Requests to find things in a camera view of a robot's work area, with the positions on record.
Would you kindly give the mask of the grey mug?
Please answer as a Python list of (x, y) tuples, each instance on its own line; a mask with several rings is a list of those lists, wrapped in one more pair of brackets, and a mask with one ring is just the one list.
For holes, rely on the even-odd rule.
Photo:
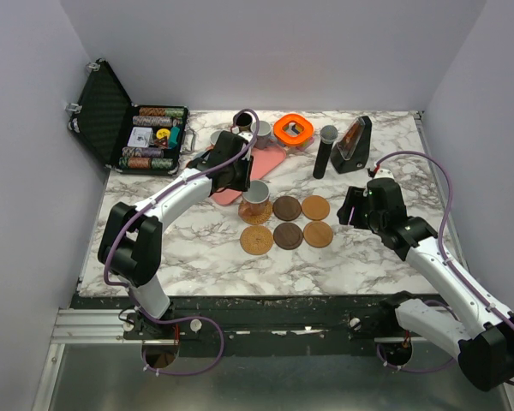
[(277, 138), (273, 135), (272, 126), (269, 122), (258, 121), (251, 125), (251, 133), (257, 131), (256, 141), (254, 143), (255, 149), (263, 150), (268, 146), (275, 144)]

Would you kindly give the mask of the pink mug front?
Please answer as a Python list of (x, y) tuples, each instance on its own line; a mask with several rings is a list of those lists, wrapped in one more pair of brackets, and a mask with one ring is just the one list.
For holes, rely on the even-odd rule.
[(242, 203), (239, 205), (240, 217), (252, 217), (262, 214), (270, 198), (267, 184), (261, 180), (250, 182), (249, 189), (242, 193)]

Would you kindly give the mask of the light wood coaster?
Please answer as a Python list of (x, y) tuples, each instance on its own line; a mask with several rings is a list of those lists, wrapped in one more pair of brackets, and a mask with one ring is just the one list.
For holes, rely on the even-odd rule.
[(319, 195), (308, 196), (302, 202), (302, 213), (309, 220), (324, 220), (328, 217), (330, 210), (329, 202)]
[(303, 230), (303, 237), (311, 247), (327, 247), (333, 240), (331, 226), (323, 221), (312, 221)]

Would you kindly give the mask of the large woven rattan coaster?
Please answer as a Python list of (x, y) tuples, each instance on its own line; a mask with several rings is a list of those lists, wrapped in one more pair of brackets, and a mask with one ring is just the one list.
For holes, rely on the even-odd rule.
[(272, 215), (272, 202), (262, 202), (259, 204), (252, 204), (242, 202), (238, 206), (238, 216), (243, 222), (250, 225), (260, 225), (265, 223)]

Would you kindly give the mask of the dark wood coaster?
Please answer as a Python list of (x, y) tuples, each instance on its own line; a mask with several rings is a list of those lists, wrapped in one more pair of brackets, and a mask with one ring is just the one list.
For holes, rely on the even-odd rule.
[(292, 196), (281, 196), (274, 201), (272, 212), (281, 221), (290, 222), (300, 216), (302, 207), (298, 199)]
[(281, 223), (273, 231), (273, 240), (284, 250), (298, 248), (303, 241), (302, 230), (294, 223)]

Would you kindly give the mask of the small woven rattan coaster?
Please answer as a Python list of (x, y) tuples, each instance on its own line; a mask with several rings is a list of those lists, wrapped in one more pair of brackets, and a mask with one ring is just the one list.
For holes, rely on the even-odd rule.
[(240, 236), (242, 249), (251, 255), (263, 255), (274, 244), (272, 232), (262, 225), (247, 227)]

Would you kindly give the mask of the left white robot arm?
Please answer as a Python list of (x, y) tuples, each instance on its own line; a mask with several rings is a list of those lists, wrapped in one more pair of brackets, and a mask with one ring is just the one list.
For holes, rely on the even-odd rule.
[(166, 312), (170, 298), (157, 275), (165, 229), (190, 207), (223, 188), (248, 190), (255, 141), (223, 131), (212, 149), (189, 161), (165, 188), (136, 205), (119, 202), (111, 208), (98, 250), (104, 280), (114, 284), (111, 274), (122, 279), (115, 285), (124, 287), (146, 314), (143, 327), (152, 337), (166, 337), (173, 325)]

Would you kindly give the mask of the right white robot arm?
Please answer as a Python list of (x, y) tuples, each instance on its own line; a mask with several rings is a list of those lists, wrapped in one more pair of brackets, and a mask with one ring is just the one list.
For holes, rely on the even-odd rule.
[(514, 311), (488, 293), (440, 244), (421, 217), (408, 215), (391, 177), (350, 187), (337, 213), (342, 225), (369, 230), (402, 261), (419, 271), (455, 313), (444, 315), (405, 294), (377, 314), (389, 336), (413, 331), (449, 354), (474, 387), (514, 385)]

